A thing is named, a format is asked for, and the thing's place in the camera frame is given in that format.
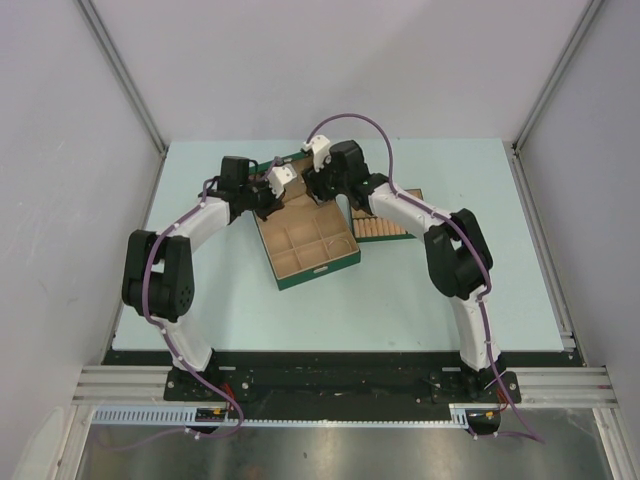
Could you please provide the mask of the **green jewelry box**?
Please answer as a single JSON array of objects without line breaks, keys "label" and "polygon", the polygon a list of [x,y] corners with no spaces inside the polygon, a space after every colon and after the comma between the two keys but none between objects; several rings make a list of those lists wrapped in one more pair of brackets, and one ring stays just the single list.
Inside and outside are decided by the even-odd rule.
[{"label": "green jewelry box", "polygon": [[361,251],[336,201],[317,205],[303,179],[285,187],[284,208],[266,221],[255,217],[280,291],[361,261]]}]

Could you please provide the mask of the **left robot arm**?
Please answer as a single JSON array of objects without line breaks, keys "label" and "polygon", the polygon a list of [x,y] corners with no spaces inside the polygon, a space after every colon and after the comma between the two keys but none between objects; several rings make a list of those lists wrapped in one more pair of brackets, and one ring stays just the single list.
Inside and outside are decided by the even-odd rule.
[{"label": "left robot arm", "polygon": [[252,159],[225,156],[220,173],[203,182],[187,212],[160,232],[138,229],[129,236],[122,301],[158,330],[174,368],[188,373],[185,385],[199,399],[219,392],[221,376],[213,347],[189,317],[193,254],[243,213],[265,220],[282,209],[285,185],[295,178],[281,157],[261,168]]}]

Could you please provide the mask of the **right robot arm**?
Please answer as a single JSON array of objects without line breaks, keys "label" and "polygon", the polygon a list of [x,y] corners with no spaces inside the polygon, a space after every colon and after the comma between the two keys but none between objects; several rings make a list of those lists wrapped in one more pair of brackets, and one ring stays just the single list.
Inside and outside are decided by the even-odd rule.
[{"label": "right robot arm", "polygon": [[429,278],[454,312],[462,391],[473,401],[486,400],[496,391],[504,366],[498,363],[501,351],[485,303],[493,259],[475,215],[468,209],[438,210],[403,190],[391,175],[370,172],[353,140],[333,143],[317,135],[302,151],[312,159],[303,178],[316,202],[344,195],[353,209],[389,220],[423,243]]}]

